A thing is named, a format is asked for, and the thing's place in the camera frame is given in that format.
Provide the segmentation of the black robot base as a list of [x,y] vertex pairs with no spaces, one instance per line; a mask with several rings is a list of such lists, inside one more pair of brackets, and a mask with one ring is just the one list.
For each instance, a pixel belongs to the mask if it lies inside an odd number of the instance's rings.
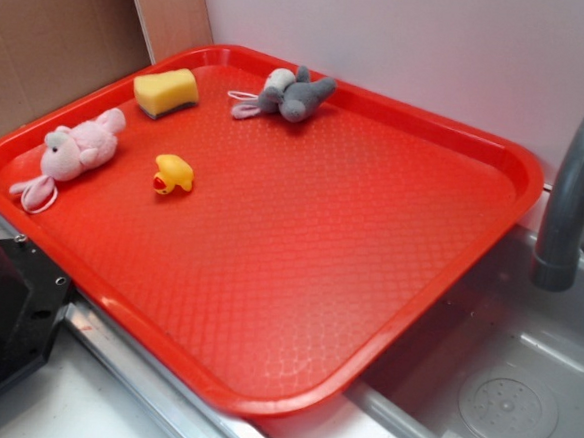
[[0,393],[47,363],[71,290],[35,243],[0,240]]

